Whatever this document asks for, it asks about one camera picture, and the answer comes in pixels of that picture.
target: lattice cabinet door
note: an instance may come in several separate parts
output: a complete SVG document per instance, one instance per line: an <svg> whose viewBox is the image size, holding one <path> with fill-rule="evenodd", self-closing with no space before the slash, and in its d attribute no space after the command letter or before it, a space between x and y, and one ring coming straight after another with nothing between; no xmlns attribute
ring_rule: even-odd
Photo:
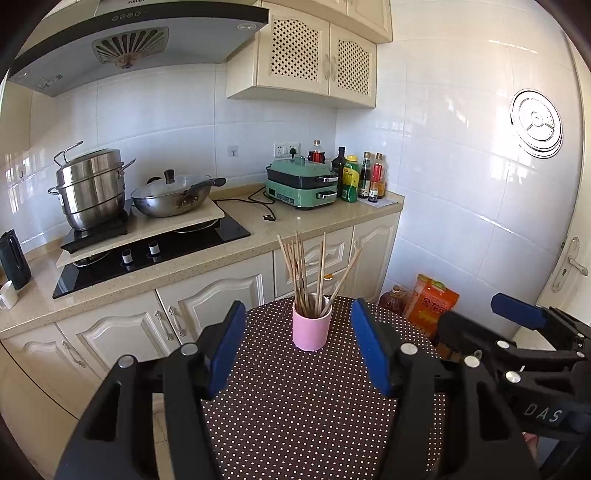
<svg viewBox="0 0 591 480"><path fill-rule="evenodd" d="M376 45L330 25L329 95L375 107Z"/></svg>
<svg viewBox="0 0 591 480"><path fill-rule="evenodd" d="M257 85L328 95L330 24L263 2L269 24L260 32Z"/></svg>

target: door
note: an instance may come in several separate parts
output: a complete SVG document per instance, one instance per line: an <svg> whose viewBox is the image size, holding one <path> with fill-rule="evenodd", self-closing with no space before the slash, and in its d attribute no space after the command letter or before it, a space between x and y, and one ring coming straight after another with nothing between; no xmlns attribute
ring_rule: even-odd
<svg viewBox="0 0 591 480"><path fill-rule="evenodd" d="M399 213L393 213L355 225L351 259L355 246L361 247L362 250L340 295L356 299L363 297L370 303L378 301L392 254L399 218Z"/></svg>
<svg viewBox="0 0 591 480"><path fill-rule="evenodd" d="M83 359L105 378L122 355L162 358L180 343L154 290L57 322Z"/></svg>
<svg viewBox="0 0 591 480"><path fill-rule="evenodd" d="M80 418L101 380L54 323L2 344L47 395Z"/></svg>
<svg viewBox="0 0 591 480"><path fill-rule="evenodd" d="M392 41L390 0L348 0L347 15Z"/></svg>
<svg viewBox="0 0 591 480"><path fill-rule="evenodd" d="M353 227L343 228L326 235L326 256L324 258L324 271L326 274L335 273L349 264L352 235ZM315 283L318 278L322 238L317 236L304 242L308 285ZM280 249L273 252L273 260L275 265L275 296L279 298L288 292L292 292L294 286Z"/></svg>
<svg viewBox="0 0 591 480"><path fill-rule="evenodd" d="M260 30L257 85L299 92L329 92L329 23L279 5Z"/></svg>
<svg viewBox="0 0 591 480"><path fill-rule="evenodd" d="M376 45L330 25L329 95L375 108Z"/></svg>
<svg viewBox="0 0 591 480"><path fill-rule="evenodd" d="M234 300L247 310L273 301L272 253L218 268L157 289L160 301L182 343L199 338L220 323Z"/></svg>
<svg viewBox="0 0 591 480"><path fill-rule="evenodd" d="M589 125L591 124L591 72L572 43L570 48L579 76L583 123ZM588 271L587 275L583 274L584 268L591 269L591 172L589 165L586 164L591 159L589 129L585 135L583 167L573 218L562 253L537 303L545 307L558 307L591 325L591 304L589 303L591 276ZM573 257L581 267L577 268L571 264L569 257ZM528 329L521 328L514 338L518 345L524 348L551 349L550 344L538 332Z"/></svg>

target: cabinet handle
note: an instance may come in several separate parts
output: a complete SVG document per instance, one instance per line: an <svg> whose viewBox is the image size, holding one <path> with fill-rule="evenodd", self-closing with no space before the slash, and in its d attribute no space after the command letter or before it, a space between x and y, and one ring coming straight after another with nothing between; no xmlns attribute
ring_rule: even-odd
<svg viewBox="0 0 591 480"><path fill-rule="evenodd" d="M336 74L339 71L339 64L336 61L336 57L333 55L330 61L330 74L332 75L333 82L336 82Z"/></svg>
<svg viewBox="0 0 591 480"><path fill-rule="evenodd" d="M74 360L75 363L77 363L78 365L80 365L82 368L86 368L86 364L82 361L82 360L78 360L74 354L72 353L72 347L70 346L70 344L68 342L66 342L65 340L61 343L64 348L68 351L68 353L70 354L70 356L72 357L72 360Z"/></svg>
<svg viewBox="0 0 591 480"><path fill-rule="evenodd" d="M324 54L324 60L322 61L322 70L324 70L324 79L328 80L330 77L330 59L327 53Z"/></svg>
<svg viewBox="0 0 591 480"><path fill-rule="evenodd" d="M178 335L181 337L184 337L185 335L187 335L187 331L181 327L181 323L178 321L178 318L174 312L174 308L172 305L170 307L168 307L168 313L173 316L174 326L178 330Z"/></svg>
<svg viewBox="0 0 591 480"><path fill-rule="evenodd" d="M160 320L160 326L162 327L162 330L164 330L164 333L166 334L166 338L168 340L174 340L174 336L166 328L166 324L164 323L164 319L162 318L162 314L160 312L156 312L156 318L158 320Z"/></svg>

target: white mug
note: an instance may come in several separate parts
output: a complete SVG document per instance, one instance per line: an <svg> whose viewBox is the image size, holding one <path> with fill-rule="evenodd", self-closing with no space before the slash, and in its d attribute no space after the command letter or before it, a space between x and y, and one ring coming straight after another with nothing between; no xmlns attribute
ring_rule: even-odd
<svg viewBox="0 0 591 480"><path fill-rule="evenodd" d="M12 280L8 280L2 288L0 288L0 309L11 309L17 303L17 291L14 289Z"/></svg>

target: wall vent cover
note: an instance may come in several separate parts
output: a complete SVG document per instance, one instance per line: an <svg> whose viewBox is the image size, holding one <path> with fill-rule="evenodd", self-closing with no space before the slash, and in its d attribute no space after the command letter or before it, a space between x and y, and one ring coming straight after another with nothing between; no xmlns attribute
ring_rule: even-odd
<svg viewBox="0 0 591 480"><path fill-rule="evenodd" d="M547 97L526 89L511 102L511 125L519 145L537 158L550 158L562 146L563 130L558 110Z"/></svg>
<svg viewBox="0 0 591 480"><path fill-rule="evenodd" d="M135 62L162 53L168 43L168 28L145 28L110 35L92 43L92 51L101 63L114 63L130 69Z"/></svg>

